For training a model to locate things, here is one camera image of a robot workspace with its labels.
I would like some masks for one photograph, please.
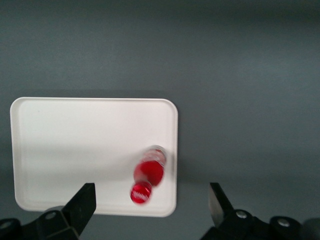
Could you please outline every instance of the bottle cap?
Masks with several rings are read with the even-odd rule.
[[[131,189],[131,200],[136,204],[143,204],[149,200],[152,186],[147,181],[140,181],[133,185]]]

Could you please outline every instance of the bottle label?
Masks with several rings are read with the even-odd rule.
[[[137,191],[133,191],[132,192],[132,195],[135,199],[141,199],[143,200],[144,202],[147,201],[149,199],[149,197],[147,195],[144,195],[140,192],[137,192]]]

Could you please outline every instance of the gray background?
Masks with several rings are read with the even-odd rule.
[[[18,97],[166,98],[179,111],[177,207],[94,215],[82,239],[199,239],[208,184],[268,221],[320,215],[319,1],[0,1],[0,219],[14,198]]]

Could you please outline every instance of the red liquid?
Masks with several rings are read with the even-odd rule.
[[[134,203],[143,204],[149,200],[152,187],[159,185],[164,176],[166,161],[164,152],[157,147],[144,153],[133,173],[135,184],[130,197]]]
[[[135,182],[148,181],[152,186],[157,186],[164,176],[164,167],[158,161],[145,161],[138,164],[134,170]]]

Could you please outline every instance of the plastic bottle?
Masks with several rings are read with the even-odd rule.
[[[130,197],[134,203],[143,204],[149,200],[152,188],[159,185],[164,176],[166,162],[165,151],[160,146],[152,146],[143,154],[133,173],[135,183]]]

